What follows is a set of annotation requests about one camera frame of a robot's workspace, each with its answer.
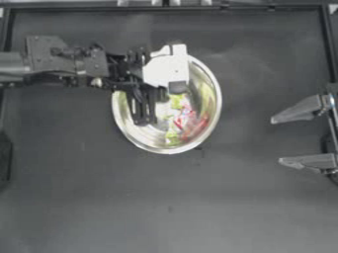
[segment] green object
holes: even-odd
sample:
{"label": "green object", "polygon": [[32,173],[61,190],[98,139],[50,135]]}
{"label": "green object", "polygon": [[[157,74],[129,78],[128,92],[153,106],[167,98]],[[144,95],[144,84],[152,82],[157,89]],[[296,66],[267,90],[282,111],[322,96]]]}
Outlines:
{"label": "green object", "polygon": [[169,95],[169,100],[171,100],[171,108],[172,109],[181,109],[181,104],[180,101],[183,100],[184,95],[179,94],[179,95]]}

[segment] bowl rim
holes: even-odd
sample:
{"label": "bowl rim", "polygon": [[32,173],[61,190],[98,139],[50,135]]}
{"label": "bowl rim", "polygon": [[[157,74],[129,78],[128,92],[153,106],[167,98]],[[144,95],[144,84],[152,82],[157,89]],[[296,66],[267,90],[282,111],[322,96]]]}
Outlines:
{"label": "bowl rim", "polygon": [[121,116],[119,113],[119,104],[117,104],[117,99],[113,99],[115,97],[119,96],[120,91],[116,91],[115,93],[112,93],[111,96],[111,106],[112,106],[112,115],[113,115],[113,119],[115,119],[115,123],[119,127],[119,129],[121,130],[124,136],[127,137],[127,139],[141,149],[153,152],[156,154],[179,154],[183,153],[184,151],[195,148],[204,140],[205,138],[209,136],[209,134],[212,133],[219,118],[220,118],[220,112],[221,112],[221,91],[220,91],[220,87],[219,87],[219,83],[216,81],[216,78],[211,72],[211,70],[208,69],[208,67],[204,65],[204,63],[196,59],[193,56],[188,56],[187,57],[188,61],[191,63],[193,63],[200,70],[205,73],[207,77],[211,80],[211,83],[213,85],[215,88],[215,95],[216,95],[216,111],[215,111],[215,116],[212,118],[212,121],[204,131],[204,133],[188,144],[183,145],[183,146],[177,146],[177,147],[172,147],[172,148],[156,148],[156,147],[151,147],[148,145],[145,145],[144,143],[141,143],[139,141],[139,139],[136,139],[128,132],[127,129],[124,128],[124,124],[123,124],[123,120],[121,120]]}

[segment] black surface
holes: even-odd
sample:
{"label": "black surface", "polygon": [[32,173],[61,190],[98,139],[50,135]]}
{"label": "black surface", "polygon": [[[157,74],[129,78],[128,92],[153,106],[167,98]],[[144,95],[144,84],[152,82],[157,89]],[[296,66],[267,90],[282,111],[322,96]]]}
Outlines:
{"label": "black surface", "polygon": [[326,121],[269,125],[327,81],[315,12],[18,14],[12,49],[37,34],[84,45],[96,39],[117,53],[179,39],[217,77],[223,112],[200,149],[163,156],[120,134],[109,94],[10,90],[1,253],[336,250],[336,187],[276,163],[319,151]]}

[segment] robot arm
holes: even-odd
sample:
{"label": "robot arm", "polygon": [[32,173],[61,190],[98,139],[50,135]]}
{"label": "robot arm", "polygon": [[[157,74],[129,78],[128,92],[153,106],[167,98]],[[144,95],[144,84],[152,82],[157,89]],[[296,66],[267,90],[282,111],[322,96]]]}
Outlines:
{"label": "robot arm", "polygon": [[133,123],[156,122],[156,102],[185,92],[188,56],[184,44],[160,51],[143,48],[125,55],[104,51],[97,44],[69,47],[58,37],[26,37],[26,51],[0,52],[0,86],[22,87],[57,82],[69,87],[94,87],[127,94]]}

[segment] silver bowl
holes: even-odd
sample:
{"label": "silver bowl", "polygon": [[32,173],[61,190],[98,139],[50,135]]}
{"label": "silver bowl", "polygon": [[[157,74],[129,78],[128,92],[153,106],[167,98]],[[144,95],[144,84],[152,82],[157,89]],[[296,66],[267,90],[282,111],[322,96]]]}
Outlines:
{"label": "silver bowl", "polygon": [[129,141],[147,151],[160,154],[181,153],[197,146],[213,131],[220,111],[221,94],[207,66],[188,56],[188,91],[168,95],[156,103],[157,122],[135,126],[124,92],[112,94],[112,113],[119,129]]}

